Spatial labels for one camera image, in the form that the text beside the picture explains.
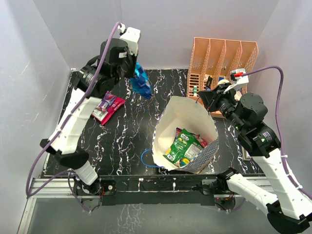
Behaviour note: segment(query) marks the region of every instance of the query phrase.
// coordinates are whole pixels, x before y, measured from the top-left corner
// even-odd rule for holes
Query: green chip bag
[[[196,137],[183,129],[164,156],[177,167],[183,167],[202,149]]]

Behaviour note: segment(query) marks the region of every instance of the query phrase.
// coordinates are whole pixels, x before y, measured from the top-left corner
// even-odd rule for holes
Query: red cap
[[[242,74],[244,74],[243,72],[238,72],[234,75],[234,77],[240,77]]]

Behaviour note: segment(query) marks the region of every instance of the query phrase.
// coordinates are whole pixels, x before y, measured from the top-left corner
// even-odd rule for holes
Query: blue cable
[[[147,165],[145,164],[145,162],[143,162],[143,156],[146,152],[148,151],[152,151],[151,149],[145,150],[142,154],[141,154],[141,162],[146,166],[146,167],[154,167],[154,168],[163,168],[163,167],[159,167],[159,166],[153,166],[153,165]]]

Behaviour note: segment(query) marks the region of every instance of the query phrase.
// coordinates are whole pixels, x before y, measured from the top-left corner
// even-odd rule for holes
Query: purple snack bag
[[[176,128],[176,129],[175,129],[175,139],[177,138],[177,136],[178,136],[181,132],[182,132],[182,129],[180,129],[180,128]]]
[[[97,109],[102,112],[107,111],[111,107],[111,105],[114,103],[115,99],[116,99],[115,95],[112,95],[109,92],[107,92],[101,104],[97,107]]]

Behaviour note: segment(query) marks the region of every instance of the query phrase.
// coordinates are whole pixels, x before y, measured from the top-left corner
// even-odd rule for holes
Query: white wall
[[[141,30],[142,66],[160,69],[189,67],[194,37],[257,40],[278,0],[34,2],[71,68],[97,55],[120,20]]]
[[[70,69],[31,0],[0,0],[0,45],[0,233],[11,234],[39,142],[57,124]]]
[[[303,187],[312,193],[312,2],[309,0],[280,1],[259,40],[259,56],[255,65],[260,68],[278,65],[284,71],[280,101],[280,122],[284,133],[288,162]],[[267,125],[275,132],[275,102],[279,85],[277,70],[252,75],[249,92],[264,99],[269,112]]]

